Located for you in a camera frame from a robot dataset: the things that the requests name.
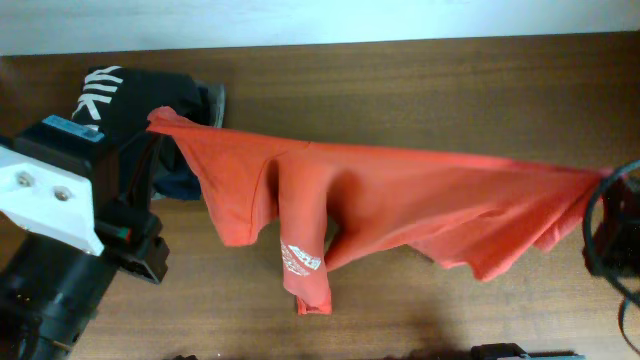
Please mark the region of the red t-shirt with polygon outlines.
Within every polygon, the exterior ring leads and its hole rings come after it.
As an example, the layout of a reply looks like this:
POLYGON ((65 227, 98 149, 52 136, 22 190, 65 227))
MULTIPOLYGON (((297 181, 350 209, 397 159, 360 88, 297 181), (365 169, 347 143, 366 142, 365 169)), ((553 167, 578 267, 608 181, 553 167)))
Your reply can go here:
POLYGON ((489 281, 529 248, 552 249, 582 221, 605 174, 509 158, 331 144, 149 114, 196 175, 222 242, 254 244, 280 225, 283 285, 300 313, 332 310, 328 275, 409 246, 489 281))

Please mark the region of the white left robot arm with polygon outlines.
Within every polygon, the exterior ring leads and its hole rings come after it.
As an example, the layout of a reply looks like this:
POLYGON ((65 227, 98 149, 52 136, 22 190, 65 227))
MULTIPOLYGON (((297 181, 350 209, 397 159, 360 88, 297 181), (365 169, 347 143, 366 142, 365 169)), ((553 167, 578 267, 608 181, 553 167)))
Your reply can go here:
POLYGON ((118 272, 162 282, 150 210, 162 139, 50 116, 1 144, 1 213, 26 237, 1 272, 1 356, 66 359, 118 272))

